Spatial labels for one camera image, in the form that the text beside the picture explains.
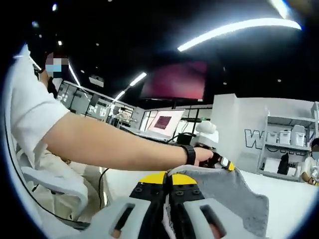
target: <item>monitor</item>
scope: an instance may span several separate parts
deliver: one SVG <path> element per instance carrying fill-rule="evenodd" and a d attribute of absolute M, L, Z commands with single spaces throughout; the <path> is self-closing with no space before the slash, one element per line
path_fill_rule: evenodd
<path fill-rule="evenodd" d="M 95 107 L 98 101 L 99 101 L 99 96 L 94 94 L 91 98 L 90 105 Z"/>
<path fill-rule="evenodd" d="M 141 98 L 203 100 L 206 74 L 205 62 L 162 66 L 145 79 Z"/>
<path fill-rule="evenodd" d="M 147 131 L 172 137 L 185 110 L 159 111 Z"/>

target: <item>laptop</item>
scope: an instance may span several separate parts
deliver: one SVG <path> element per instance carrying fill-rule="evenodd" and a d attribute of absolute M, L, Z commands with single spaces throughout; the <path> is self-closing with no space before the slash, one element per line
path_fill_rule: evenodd
<path fill-rule="evenodd" d="M 168 110 L 157 112 L 146 131 L 128 127 L 125 129 L 144 138 L 157 141 L 168 141 L 173 137 L 184 111 L 185 110 Z"/>

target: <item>hand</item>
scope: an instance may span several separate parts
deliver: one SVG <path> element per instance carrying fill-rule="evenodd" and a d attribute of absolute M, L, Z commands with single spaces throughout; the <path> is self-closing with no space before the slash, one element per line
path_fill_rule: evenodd
<path fill-rule="evenodd" d="M 310 178 L 308 183 L 311 185 L 314 185 L 316 183 L 316 181 L 313 178 Z"/>
<path fill-rule="evenodd" d="M 207 161 L 214 155 L 214 153 L 209 149 L 195 147 L 194 150 L 196 153 L 195 166 L 199 166 L 200 162 Z"/>

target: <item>white box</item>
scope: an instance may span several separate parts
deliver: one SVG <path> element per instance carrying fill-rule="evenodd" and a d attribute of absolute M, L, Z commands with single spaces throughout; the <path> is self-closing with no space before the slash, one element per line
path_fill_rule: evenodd
<path fill-rule="evenodd" d="M 282 130 L 279 133 L 280 144 L 290 144 L 291 131 Z"/>
<path fill-rule="evenodd" d="M 277 173 L 279 167 L 280 159 L 277 158 L 267 158 L 265 162 L 264 171 Z"/>
<path fill-rule="evenodd" d="M 305 145 L 305 133 L 293 132 L 291 134 L 291 144 L 303 147 Z"/>
<path fill-rule="evenodd" d="M 287 173 L 287 176 L 292 176 L 292 177 L 294 177 L 295 176 L 295 174 L 296 174 L 296 168 L 289 168 L 288 169 L 288 173 Z"/>
<path fill-rule="evenodd" d="M 267 132 L 267 142 L 277 143 L 278 132 Z"/>
<path fill-rule="evenodd" d="M 291 132 L 292 133 L 294 133 L 294 132 L 304 133 L 305 132 L 305 127 L 302 126 L 302 125 L 296 124 Z"/>

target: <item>yellow part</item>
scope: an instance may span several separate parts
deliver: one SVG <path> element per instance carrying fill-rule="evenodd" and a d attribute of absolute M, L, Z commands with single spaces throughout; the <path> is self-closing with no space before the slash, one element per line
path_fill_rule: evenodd
<path fill-rule="evenodd" d="M 189 176 L 175 173 L 172 175 L 173 185 L 197 184 L 197 182 Z"/>
<path fill-rule="evenodd" d="M 235 170 L 235 165 L 232 162 L 230 162 L 230 164 L 228 166 L 228 170 L 229 171 L 234 171 Z"/>
<path fill-rule="evenodd" d="M 140 183 L 155 183 L 155 184 L 163 184 L 165 171 L 159 173 L 150 174 L 140 180 Z"/>

